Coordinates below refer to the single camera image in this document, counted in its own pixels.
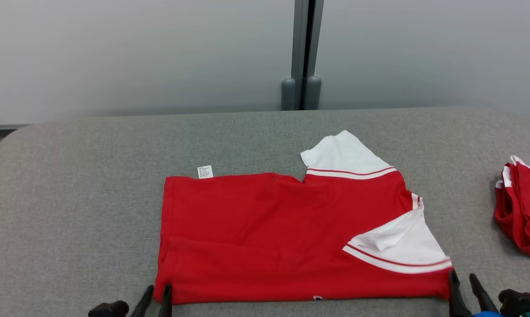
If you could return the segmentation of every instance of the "gray table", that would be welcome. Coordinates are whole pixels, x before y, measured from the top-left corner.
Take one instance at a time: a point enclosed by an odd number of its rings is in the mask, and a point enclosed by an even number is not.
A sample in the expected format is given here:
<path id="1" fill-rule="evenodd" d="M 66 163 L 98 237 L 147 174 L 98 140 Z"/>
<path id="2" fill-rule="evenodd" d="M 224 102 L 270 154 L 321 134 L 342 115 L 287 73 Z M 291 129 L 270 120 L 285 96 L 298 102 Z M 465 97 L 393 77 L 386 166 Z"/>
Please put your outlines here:
<path id="1" fill-rule="evenodd" d="M 87 118 L 29 126 L 0 144 L 0 317 L 86 316 L 134 305 L 157 271 L 165 176 L 273 171 L 303 178 L 299 153 L 347 129 L 402 172 L 453 260 L 494 297 L 530 291 L 530 257 L 492 220 L 510 155 L 530 164 L 530 124 L 467 108 Z M 159 305 L 152 305 L 156 315 Z M 446 316 L 439 299 L 211 303 L 176 317 Z"/>

